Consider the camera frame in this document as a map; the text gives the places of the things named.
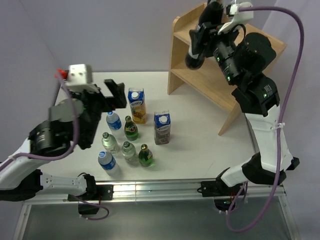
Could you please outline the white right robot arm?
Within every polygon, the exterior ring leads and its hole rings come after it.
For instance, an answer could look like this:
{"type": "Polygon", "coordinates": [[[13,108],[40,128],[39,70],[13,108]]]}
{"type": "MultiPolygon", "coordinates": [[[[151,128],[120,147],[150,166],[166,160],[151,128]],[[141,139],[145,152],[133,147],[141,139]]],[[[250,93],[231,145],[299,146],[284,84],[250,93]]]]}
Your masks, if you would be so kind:
{"type": "Polygon", "coordinates": [[[203,181],[203,197],[234,194],[243,182],[280,185],[300,163],[286,144],[280,97],[275,82],[264,69],[276,58],[270,40],[261,33],[245,33],[235,44],[239,29],[253,18],[250,2],[235,0],[228,6],[209,0],[195,29],[189,31],[190,46],[185,64],[199,69],[205,59],[214,58],[227,83],[234,86],[232,96],[249,121],[259,147],[244,163],[229,167],[213,181],[203,181]]]}

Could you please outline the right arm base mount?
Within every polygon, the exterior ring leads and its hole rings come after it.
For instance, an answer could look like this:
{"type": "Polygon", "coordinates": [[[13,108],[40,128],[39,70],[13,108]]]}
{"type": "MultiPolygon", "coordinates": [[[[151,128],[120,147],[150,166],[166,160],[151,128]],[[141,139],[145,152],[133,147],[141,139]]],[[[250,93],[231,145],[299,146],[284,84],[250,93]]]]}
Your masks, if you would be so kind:
{"type": "Polygon", "coordinates": [[[225,197],[214,200],[215,207],[222,212],[228,211],[231,203],[240,190],[241,185],[237,184],[233,187],[228,187],[220,180],[201,181],[200,187],[196,190],[202,197],[225,197]]]}

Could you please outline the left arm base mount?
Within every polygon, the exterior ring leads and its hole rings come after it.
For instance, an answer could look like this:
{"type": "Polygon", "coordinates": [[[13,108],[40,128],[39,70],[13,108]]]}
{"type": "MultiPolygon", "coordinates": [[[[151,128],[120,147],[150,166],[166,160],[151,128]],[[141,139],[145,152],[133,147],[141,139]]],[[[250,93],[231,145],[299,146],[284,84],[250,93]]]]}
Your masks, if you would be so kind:
{"type": "Polygon", "coordinates": [[[88,221],[99,221],[106,219],[110,210],[102,205],[102,201],[110,201],[113,198],[114,186],[112,184],[100,184],[93,188],[93,191],[86,192],[80,196],[69,194],[68,202],[78,202],[77,209],[79,216],[88,221]],[[104,216],[94,217],[100,209],[106,211],[104,216]]]}

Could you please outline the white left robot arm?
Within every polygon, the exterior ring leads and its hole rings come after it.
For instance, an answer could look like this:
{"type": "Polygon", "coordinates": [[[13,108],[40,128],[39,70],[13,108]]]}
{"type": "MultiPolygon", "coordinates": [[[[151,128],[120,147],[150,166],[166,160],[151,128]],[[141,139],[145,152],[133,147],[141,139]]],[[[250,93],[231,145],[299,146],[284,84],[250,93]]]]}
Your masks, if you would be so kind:
{"type": "Polygon", "coordinates": [[[66,98],[49,108],[47,120],[38,124],[21,147],[0,164],[0,199],[22,202],[43,194],[67,194],[91,200],[98,188],[94,176],[58,177],[39,168],[69,156],[76,146],[86,150],[93,144],[102,113],[127,106],[124,83],[104,80],[111,96],[97,85],[72,90],[62,83],[66,98]]]}

